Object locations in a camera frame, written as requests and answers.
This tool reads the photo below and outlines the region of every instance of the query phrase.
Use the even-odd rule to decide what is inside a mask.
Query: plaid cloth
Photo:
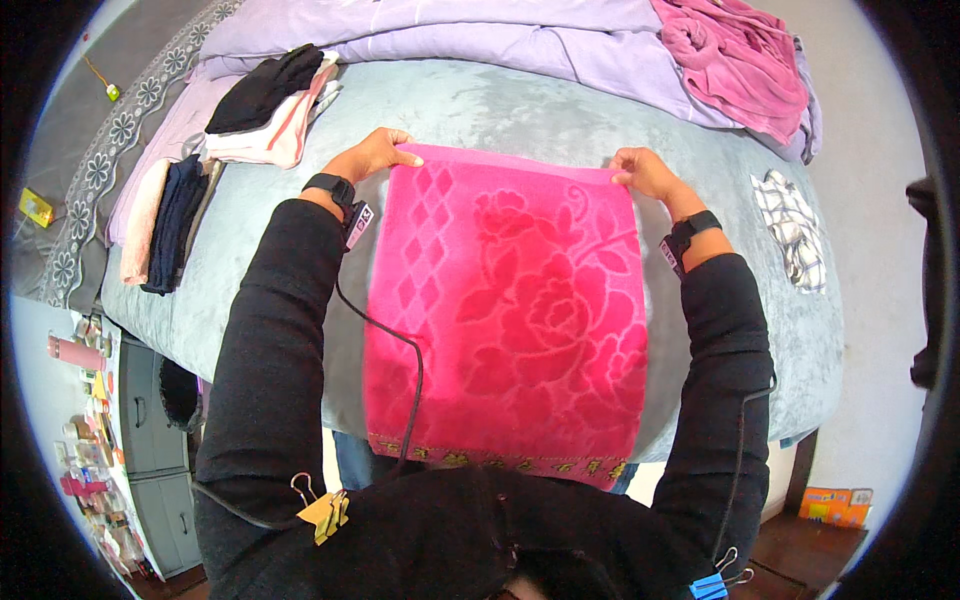
[[[750,183],[767,229],[783,250],[787,277],[805,294],[824,294],[827,268],[817,215],[779,171],[771,169],[764,181],[750,175]]]

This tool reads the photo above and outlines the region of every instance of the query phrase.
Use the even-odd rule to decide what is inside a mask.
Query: black watch strap
[[[723,229],[716,215],[709,210],[702,210],[683,221],[675,223],[670,234],[660,242],[660,251],[663,252],[663,256],[666,257],[677,276],[683,277],[686,275],[684,252],[690,248],[690,239],[697,233],[712,228]]]
[[[340,206],[340,209],[344,211],[344,225],[347,226],[352,223],[353,213],[355,212],[353,196],[356,194],[352,183],[337,175],[318,173],[310,178],[303,190],[309,187],[317,187],[330,192],[333,203]]]

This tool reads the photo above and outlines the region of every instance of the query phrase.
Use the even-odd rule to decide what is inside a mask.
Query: pink towel
[[[647,330],[630,194],[612,171],[407,145],[367,308],[412,336],[425,377],[411,458],[488,464],[608,490],[633,450]],[[369,326],[371,446],[397,456],[414,352]]]
[[[163,198],[163,186],[170,169],[169,158],[161,158],[143,174],[127,221],[127,241],[120,257],[120,279],[128,285],[147,282],[150,242],[154,238],[156,212]]]
[[[337,66],[324,58],[309,89],[287,97],[262,128],[239,133],[208,134],[207,155],[225,161],[271,163],[291,169],[300,163],[310,109]]]
[[[692,96],[789,145],[807,92],[783,21],[739,0],[651,0]]]

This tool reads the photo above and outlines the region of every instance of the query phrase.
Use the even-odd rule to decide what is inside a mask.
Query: orange box
[[[863,529],[873,494],[873,490],[807,488],[800,505],[800,516],[837,527]]]

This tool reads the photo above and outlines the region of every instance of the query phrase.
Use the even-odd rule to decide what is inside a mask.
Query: jeans
[[[391,469],[396,466],[396,458],[374,454],[366,440],[348,433],[334,431],[333,443],[337,449],[340,483],[345,490],[352,492],[363,490],[374,481],[386,478]],[[636,474],[636,467],[636,463],[627,463],[610,493],[617,495],[626,493],[627,486]]]

